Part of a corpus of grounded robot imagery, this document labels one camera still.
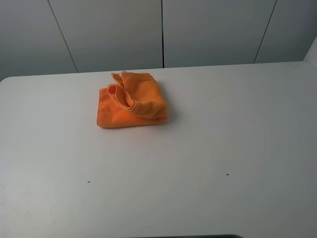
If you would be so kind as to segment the orange terry towel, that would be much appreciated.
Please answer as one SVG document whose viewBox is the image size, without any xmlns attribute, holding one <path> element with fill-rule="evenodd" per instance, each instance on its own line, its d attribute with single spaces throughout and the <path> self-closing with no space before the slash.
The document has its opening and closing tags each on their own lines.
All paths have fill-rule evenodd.
<svg viewBox="0 0 317 238">
<path fill-rule="evenodd" d="M 99 127 L 158 125 L 168 120 L 167 101 L 149 73 L 123 71 L 111 76 L 115 83 L 99 90 Z"/>
</svg>

